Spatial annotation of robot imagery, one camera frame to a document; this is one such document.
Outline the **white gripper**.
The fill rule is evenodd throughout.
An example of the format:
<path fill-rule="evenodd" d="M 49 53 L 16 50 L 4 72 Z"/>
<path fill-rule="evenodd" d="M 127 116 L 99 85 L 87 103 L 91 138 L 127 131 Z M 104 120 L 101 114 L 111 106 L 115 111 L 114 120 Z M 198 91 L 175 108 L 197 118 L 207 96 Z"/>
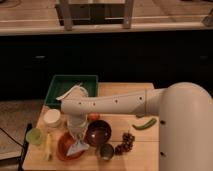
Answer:
<path fill-rule="evenodd" d="M 69 115 L 67 119 L 69 133 L 74 139 L 83 139 L 88 127 L 86 115 Z"/>

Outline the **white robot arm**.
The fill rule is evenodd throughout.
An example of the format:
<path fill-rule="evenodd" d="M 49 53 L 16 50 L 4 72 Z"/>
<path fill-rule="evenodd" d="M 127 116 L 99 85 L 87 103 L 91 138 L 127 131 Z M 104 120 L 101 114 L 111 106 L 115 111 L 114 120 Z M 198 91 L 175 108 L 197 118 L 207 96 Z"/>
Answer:
<path fill-rule="evenodd" d="M 102 97 L 71 96 L 61 102 L 72 135 L 84 132 L 86 115 L 157 114 L 159 171 L 213 171 L 213 97 L 181 82 L 164 89 Z"/>

